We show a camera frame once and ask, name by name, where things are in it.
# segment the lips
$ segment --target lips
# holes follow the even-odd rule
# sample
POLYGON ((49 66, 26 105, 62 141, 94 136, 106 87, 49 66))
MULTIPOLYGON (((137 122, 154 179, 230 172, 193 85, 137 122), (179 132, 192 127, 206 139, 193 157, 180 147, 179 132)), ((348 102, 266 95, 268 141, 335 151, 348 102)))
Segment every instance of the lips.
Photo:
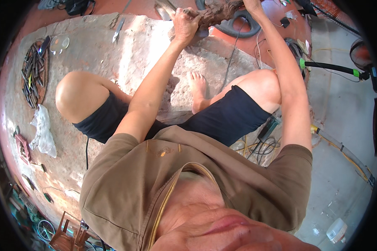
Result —
POLYGON ((224 232, 230 228, 233 228, 239 225, 250 226, 251 224, 247 221, 246 218, 240 215, 236 215, 236 214, 228 215, 214 222, 211 225, 211 227, 204 233, 204 235, 211 234, 211 233, 224 232))

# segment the white bottle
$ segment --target white bottle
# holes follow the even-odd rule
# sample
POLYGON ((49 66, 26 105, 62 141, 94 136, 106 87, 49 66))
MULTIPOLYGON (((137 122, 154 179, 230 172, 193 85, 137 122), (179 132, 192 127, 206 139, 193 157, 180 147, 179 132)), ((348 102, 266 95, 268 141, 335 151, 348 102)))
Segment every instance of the white bottle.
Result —
POLYGON ((332 243, 337 243, 338 241, 344 243, 346 241, 345 231, 347 228, 346 223, 341 218, 337 218, 327 230, 328 239, 332 243))

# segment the plastic bag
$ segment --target plastic bag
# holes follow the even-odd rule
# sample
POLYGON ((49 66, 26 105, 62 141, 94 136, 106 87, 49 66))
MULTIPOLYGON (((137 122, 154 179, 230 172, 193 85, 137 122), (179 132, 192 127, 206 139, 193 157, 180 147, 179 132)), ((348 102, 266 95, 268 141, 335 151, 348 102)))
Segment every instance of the plastic bag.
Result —
POLYGON ((41 153, 46 153, 55 158, 57 156, 56 146, 53 140, 53 135, 50 132, 49 113, 47 112, 46 107, 38 104, 31 125, 36 127, 36 134, 35 138, 29 143, 29 147, 32 150, 38 147, 41 153))

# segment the bare foot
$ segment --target bare foot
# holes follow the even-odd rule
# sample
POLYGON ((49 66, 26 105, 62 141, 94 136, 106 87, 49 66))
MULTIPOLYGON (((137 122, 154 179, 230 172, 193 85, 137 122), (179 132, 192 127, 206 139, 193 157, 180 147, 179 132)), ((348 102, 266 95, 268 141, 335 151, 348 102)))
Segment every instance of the bare foot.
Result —
POLYGON ((187 72, 187 79, 192 93, 192 108, 193 114, 198 113, 204 109, 204 103, 206 103, 205 92, 207 85, 203 75, 195 72, 187 72))

